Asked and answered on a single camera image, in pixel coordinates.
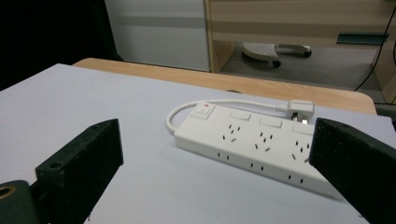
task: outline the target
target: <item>power strip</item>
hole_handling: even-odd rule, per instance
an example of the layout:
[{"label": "power strip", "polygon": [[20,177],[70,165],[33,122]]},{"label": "power strip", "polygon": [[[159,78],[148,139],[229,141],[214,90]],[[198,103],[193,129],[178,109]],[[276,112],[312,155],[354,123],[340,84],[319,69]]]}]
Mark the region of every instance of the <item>power strip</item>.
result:
[{"label": "power strip", "polygon": [[336,200],[343,196],[308,162],[315,126],[199,103],[175,131],[177,147]]}]

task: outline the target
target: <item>white table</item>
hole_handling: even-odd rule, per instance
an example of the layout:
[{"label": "white table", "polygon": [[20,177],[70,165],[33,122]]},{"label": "white table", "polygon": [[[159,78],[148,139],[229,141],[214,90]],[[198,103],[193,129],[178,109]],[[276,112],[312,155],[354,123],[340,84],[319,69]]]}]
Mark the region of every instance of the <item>white table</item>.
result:
[{"label": "white table", "polygon": [[[0,183],[35,182],[35,168],[94,123],[119,119],[125,163],[91,223],[366,223],[337,202],[175,147],[164,120],[204,99],[284,101],[55,65],[0,91]],[[389,118],[318,106],[396,147]]]}]

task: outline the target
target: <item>wooden table edge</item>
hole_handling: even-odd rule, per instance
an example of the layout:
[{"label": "wooden table edge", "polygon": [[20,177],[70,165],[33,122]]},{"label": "wooden table edge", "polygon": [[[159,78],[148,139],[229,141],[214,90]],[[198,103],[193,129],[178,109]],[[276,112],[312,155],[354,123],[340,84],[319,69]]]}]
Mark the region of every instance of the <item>wooden table edge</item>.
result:
[{"label": "wooden table edge", "polygon": [[316,105],[376,115],[373,100],[366,94],[356,91],[343,91],[251,77],[236,77],[158,65],[116,62],[95,58],[83,59],[73,65],[99,71],[155,78],[223,91],[240,91],[248,95],[280,100],[307,100],[315,102]]}]

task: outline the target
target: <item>wooden cabinet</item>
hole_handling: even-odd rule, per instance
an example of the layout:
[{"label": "wooden cabinet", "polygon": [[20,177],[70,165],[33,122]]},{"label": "wooden cabinet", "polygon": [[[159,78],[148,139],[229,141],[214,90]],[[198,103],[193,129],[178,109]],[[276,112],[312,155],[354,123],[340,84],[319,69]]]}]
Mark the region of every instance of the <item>wooden cabinet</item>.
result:
[{"label": "wooden cabinet", "polygon": [[[205,0],[211,71],[227,63],[236,41],[379,49],[336,45],[336,40],[340,32],[384,32],[395,5],[385,0]],[[376,72],[385,99],[392,102],[395,22],[389,33]]]}]

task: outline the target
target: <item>cable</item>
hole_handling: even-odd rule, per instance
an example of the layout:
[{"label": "cable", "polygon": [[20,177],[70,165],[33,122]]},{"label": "cable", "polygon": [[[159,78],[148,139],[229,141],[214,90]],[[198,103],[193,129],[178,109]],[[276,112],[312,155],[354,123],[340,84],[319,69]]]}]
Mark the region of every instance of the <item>cable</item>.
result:
[{"label": "cable", "polygon": [[394,14],[395,14],[395,10],[396,10],[396,6],[395,6],[395,8],[393,9],[393,12],[392,12],[392,15],[390,16],[390,19],[389,19],[387,28],[385,29],[384,36],[382,37],[381,47],[379,48],[379,52],[378,52],[378,55],[376,56],[376,60],[375,60],[375,63],[374,63],[374,65],[373,65],[372,70],[370,71],[369,75],[363,80],[363,82],[362,82],[354,91],[357,91],[357,90],[367,81],[367,79],[369,79],[370,75],[374,72],[374,69],[375,69],[375,67],[376,67],[376,64],[378,63],[379,56],[381,55],[382,47],[384,46],[385,38],[386,38],[386,36],[387,36],[388,29],[389,29],[389,27],[390,27],[390,23],[392,22],[393,16],[394,16]]},{"label": "cable", "polygon": [[275,111],[282,111],[282,112],[287,112],[287,114],[291,112],[294,112],[294,114],[302,113],[304,115],[305,119],[310,119],[315,110],[315,105],[313,102],[308,102],[308,101],[289,101],[288,105],[270,105],[270,104],[264,104],[264,103],[257,103],[253,101],[245,101],[245,100],[205,100],[205,101],[195,101],[195,102],[190,102],[186,103],[184,105],[178,106],[176,109],[174,109],[169,115],[166,117],[166,127],[171,133],[175,133],[177,130],[177,127],[175,127],[172,124],[172,118],[180,112],[183,109],[196,106],[200,103],[209,103],[209,104],[227,104],[227,103],[233,103],[233,104],[241,104],[241,105],[255,105],[259,107],[264,107],[264,108],[271,108],[274,109]]},{"label": "cable", "polygon": [[178,106],[176,109],[174,109],[169,115],[166,117],[166,127],[171,133],[174,133],[176,131],[176,127],[172,125],[171,120],[172,117],[180,112],[183,109],[196,106],[199,103],[211,103],[211,104],[226,104],[226,103],[237,103],[241,105],[256,105],[260,107],[265,107],[265,108],[271,108],[276,111],[288,111],[288,108],[285,105],[269,105],[269,104],[263,104],[263,103],[257,103],[253,101],[245,101],[245,100],[203,100],[203,101],[195,101],[195,102],[190,102],[181,106]]},{"label": "cable", "polygon": [[396,55],[395,55],[396,52],[395,51],[396,51],[396,40],[395,40],[395,44],[393,45],[393,62],[396,66]]},{"label": "cable", "polygon": [[374,102],[375,105],[394,105],[393,103],[378,103],[378,102]]}]

